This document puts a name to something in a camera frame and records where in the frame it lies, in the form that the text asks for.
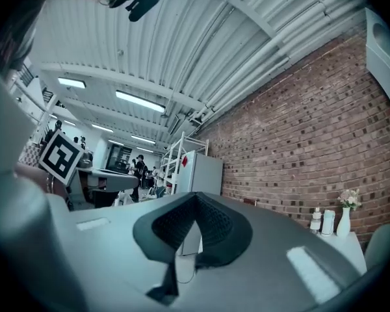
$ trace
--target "fluorescent light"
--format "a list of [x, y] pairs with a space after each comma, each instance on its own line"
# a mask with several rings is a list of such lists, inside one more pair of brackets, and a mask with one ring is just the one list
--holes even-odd
[[146, 140], [145, 138], [139, 138], [139, 137], [134, 136], [134, 135], [132, 135], [131, 137], [132, 137], [132, 138], [135, 138], [136, 140], [140, 140], [140, 141], [144, 141], [144, 142], [149, 142], [149, 143], [151, 143], [151, 144], [155, 144], [155, 143], [156, 143], [155, 141]]
[[137, 149], [140, 149], [140, 150], [143, 150], [143, 151], [147, 151], [149, 153], [153, 153], [151, 150], [147, 150], [147, 149], [144, 149], [144, 148], [139, 148], [139, 147], [136, 147]]
[[156, 104], [154, 102], [146, 101], [145, 99], [126, 94], [125, 92], [121, 92], [119, 90], [116, 90], [116, 96], [120, 99], [124, 99], [126, 101], [130, 101], [132, 103], [148, 107], [149, 109], [158, 111], [160, 113], [164, 113], [164, 106]]
[[91, 126], [95, 127], [95, 128], [98, 128], [98, 129], [102, 129], [103, 131], [106, 131], [106, 132], [113, 133], [112, 129], [109, 129], [109, 128], [101, 127], [99, 125], [94, 125], [93, 123], [91, 124]]
[[60, 84], [64, 86], [75, 86], [77, 88], [85, 89], [85, 82], [73, 79], [65, 79], [64, 77], [58, 77], [58, 81]]
[[67, 120], [64, 120], [67, 124], [69, 124], [69, 125], [73, 125], [73, 126], [76, 126], [73, 122], [69, 122], [69, 121], [67, 121]]
[[114, 141], [114, 140], [109, 140], [109, 142], [114, 143], [114, 144], [118, 144], [119, 146], [124, 146], [124, 144], [119, 143], [119, 142]]

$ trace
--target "white vase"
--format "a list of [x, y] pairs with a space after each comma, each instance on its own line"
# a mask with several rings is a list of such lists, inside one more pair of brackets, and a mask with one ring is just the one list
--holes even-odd
[[341, 217], [341, 220], [339, 221], [337, 227], [338, 237], [346, 237], [350, 233], [351, 230], [350, 209], [351, 208], [343, 208], [343, 216]]

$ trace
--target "corrugated metal ceiling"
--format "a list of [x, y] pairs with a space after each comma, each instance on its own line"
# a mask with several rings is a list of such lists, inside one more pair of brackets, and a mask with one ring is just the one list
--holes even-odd
[[[175, 114], [202, 122], [214, 111], [222, 114], [363, 20], [364, 5], [365, 0], [161, 0], [130, 23], [124, 8], [49, 0], [31, 60], [78, 119], [169, 143], [176, 137], [167, 133]], [[58, 76], [82, 79], [87, 88], [62, 88]], [[117, 89], [165, 105], [168, 118], [117, 99]]]

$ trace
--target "desk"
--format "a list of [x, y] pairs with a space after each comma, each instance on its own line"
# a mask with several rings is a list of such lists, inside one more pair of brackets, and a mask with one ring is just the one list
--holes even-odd
[[341, 253], [361, 275], [367, 272], [363, 250], [359, 245], [355, 232], [350, 232], [344, 238], [340, 238], [334, 233], [328, 237], [317, 236]]

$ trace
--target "white refrigerator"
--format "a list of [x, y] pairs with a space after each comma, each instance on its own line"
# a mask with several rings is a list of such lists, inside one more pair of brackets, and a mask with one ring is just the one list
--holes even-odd
[[[176, 192], [206, 192], [221, 194], [222, 161], [195, 151], [188, 152], [181, 161]], [[201, 248], [201, 231], [196, 223], [185, 237], [178, 254], [198, 253]]]

